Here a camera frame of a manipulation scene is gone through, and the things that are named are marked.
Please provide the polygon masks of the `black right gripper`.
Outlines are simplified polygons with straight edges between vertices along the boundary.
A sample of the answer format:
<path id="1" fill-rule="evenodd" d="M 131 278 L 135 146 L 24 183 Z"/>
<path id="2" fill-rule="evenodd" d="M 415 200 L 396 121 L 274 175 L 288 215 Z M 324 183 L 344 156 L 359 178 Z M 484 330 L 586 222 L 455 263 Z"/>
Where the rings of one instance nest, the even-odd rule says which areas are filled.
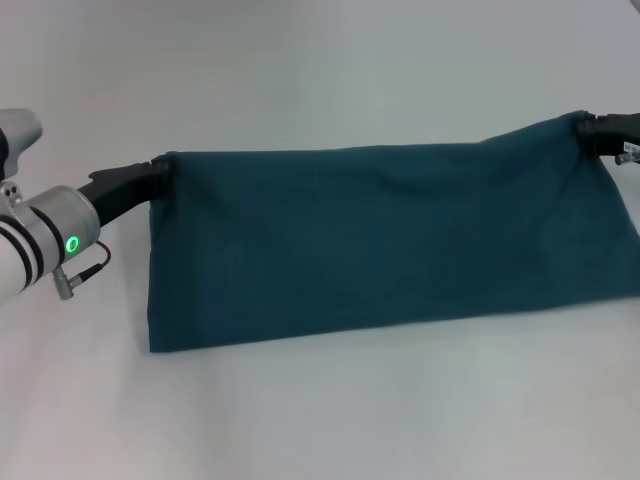
<path id="1" fill-rule="evenodd" d="M 596 115 L 584 112 L 574 123 L 580 151 L 613 156 L 616 164 L 639 163 L 639 114 Z"/>

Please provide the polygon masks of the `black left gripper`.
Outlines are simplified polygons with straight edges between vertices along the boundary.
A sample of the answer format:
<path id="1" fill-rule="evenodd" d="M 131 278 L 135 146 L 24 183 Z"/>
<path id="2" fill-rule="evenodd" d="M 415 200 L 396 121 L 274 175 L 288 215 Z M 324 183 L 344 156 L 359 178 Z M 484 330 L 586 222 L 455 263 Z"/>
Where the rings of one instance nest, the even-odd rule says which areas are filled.
<path id="1" fill-rule="evenodd" d="M 151 163 L 96 171 L 78 191 L 94 207 L 100 225 L 105 226 L 142 203 L 170 195 L 175 160 L 175 154 L 163 154 Z"/>

